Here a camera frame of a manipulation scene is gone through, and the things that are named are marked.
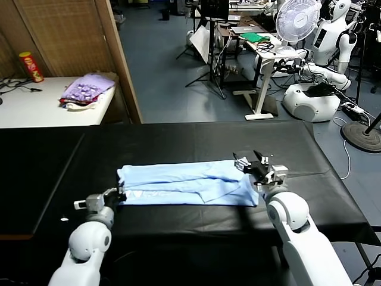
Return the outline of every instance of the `red can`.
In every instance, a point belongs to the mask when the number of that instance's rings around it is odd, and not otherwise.
[[[18,55],[23,61],[24,65],[28,69],[30,76],[32,77],[34,82],[43,81],[43,76],[41,74],[40,69],[38,68],[35,59],[32,56],[31,52],[22,52]]]

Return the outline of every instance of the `laptop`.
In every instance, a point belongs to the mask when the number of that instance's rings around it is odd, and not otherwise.
[[[246,26],[246,27],[232,27],[232,30],[235,34],[243,34],[243,33],[267,33],[265,30],[258,26]]]
[[[240,21],[241,16],[240,15],[229,15],[228,21]]]

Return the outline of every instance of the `wall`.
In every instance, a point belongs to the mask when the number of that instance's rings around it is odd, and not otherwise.
[[[115,72],[134,123],[141,123],[109,0],[0,0],[0,76],[23,74],[31,51],[45,77]]]

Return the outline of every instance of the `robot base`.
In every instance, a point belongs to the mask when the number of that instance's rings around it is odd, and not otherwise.
[[[291,85],[285,92],[282,104],[298,119],[308,122],[331,120],[339,107],[340,99],[336,95],[308,97],[303,91],[314,85],[313,83]]]

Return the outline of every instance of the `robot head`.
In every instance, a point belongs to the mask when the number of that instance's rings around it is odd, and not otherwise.
[[[341,17],[345,20],[346,14],[351,7],[351,3],[351,0],[338,0],[333,9],[332,21],[336,21]]]

